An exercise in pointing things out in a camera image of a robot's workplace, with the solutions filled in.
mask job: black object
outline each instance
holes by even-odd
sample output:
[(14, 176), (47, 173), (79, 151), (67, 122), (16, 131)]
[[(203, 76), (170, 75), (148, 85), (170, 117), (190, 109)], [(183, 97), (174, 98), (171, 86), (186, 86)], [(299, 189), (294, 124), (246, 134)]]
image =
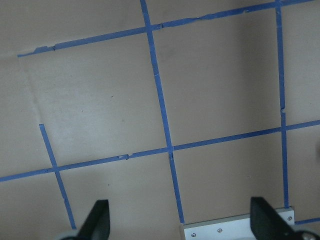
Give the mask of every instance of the black object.
[(320, 240), (310, 231), (294, 231), (263, 197), (252, 197), (250, 227), (257, 240)]
[(110, 234), (109, 201), (95, 202), (77, 236), (61, 240), (108, 240)]

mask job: white plastic piece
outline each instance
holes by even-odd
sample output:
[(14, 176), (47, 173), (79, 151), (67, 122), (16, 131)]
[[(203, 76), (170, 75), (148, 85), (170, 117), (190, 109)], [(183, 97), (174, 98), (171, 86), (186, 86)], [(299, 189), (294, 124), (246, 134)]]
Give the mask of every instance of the white plastic piece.
[[(287, 224), (295, 224), (292, 208), (280, 208), (276, 211)], [(183, 229), (185, 240), (255, 240), (249, 214), (186, 224)]]

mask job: white metal plate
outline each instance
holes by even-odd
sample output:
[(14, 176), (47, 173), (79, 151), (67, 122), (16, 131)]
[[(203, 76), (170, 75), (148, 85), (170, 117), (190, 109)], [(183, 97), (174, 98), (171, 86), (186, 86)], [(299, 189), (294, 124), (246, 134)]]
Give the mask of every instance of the white metal plate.
[[(287, 224), (295, 224), (295, 213), (292, 208), (280, 208), (276, 209), (276, 211)], [(186, 224), (183, 229), (185, 240), (255, 239), (250, 229), (249, 214)]]

